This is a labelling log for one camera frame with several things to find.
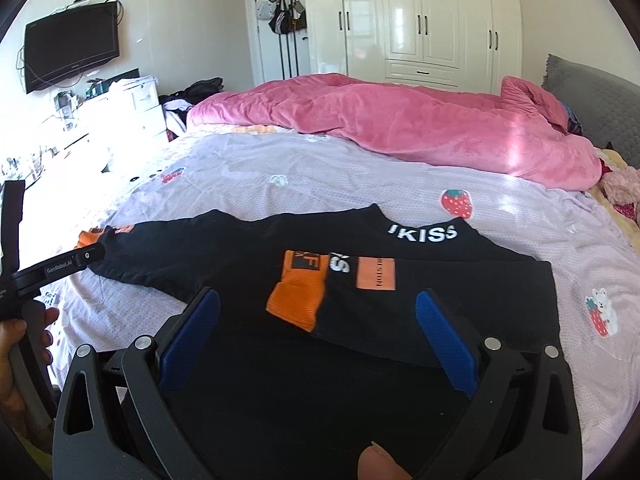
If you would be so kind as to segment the right hand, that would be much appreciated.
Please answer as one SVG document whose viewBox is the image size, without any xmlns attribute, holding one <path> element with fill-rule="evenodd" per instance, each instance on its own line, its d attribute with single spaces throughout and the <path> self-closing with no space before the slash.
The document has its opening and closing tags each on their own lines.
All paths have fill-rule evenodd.
<svg viewBox="0 0 640 480">
<path fill-rule="evenodd" d="M 359 480 L 411 480 L 404 468 L 395 462 L 384 448 L 372 442 L 359 456 Z"/>
</svg>

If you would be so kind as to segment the left hand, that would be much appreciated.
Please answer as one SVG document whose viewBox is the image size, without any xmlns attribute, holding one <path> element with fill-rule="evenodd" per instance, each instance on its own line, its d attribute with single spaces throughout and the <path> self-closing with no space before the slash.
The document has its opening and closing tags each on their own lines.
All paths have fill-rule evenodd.
<svg viewBox="0 0 640 480">
<path fill-rule="evenodd" d="M 1 305 L 1 411 L 22 414 L 37 427 L 49 425 L 56 413 L 48 366 L 49 327 L 57 319 L 58 309 L 36 300 Z"/>
</svg>

